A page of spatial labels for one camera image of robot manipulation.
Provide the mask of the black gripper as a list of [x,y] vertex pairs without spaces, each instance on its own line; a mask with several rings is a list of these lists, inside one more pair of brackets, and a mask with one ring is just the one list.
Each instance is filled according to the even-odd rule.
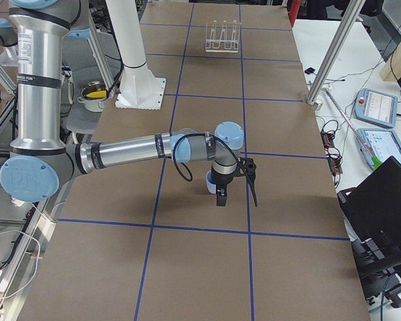
[[227,185],[230,184],[235,177],[245,177],[254,204],[258,206],[257,194],[255,191],[256,164],[252,158],[238,158],[238,161],[230,166],[220,165],[217,161],[214,161],[211,174],[217,186],[217,206],[224,207],[227,204]]

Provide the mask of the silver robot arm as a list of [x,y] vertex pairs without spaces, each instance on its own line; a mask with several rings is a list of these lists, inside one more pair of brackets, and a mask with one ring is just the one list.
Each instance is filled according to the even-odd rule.
[[18,35],[14,26],[5,18],[0,18],[0,47],[17,45]]
[[11,1],[9,18],[18,30],[17,138],[0,169],[0,183],[12,197],[35,203],[53,196],[79,175],[114,165],[169,158],[176,169],[210,161],[207,183],[217,205],[227,202],[235,177],[255,185],[256,166],[239,156],[243,128],[222,122],[213,132],[180,130],[122,142],[65,144],[59,136],[63,39],[90,32],[87,1]]

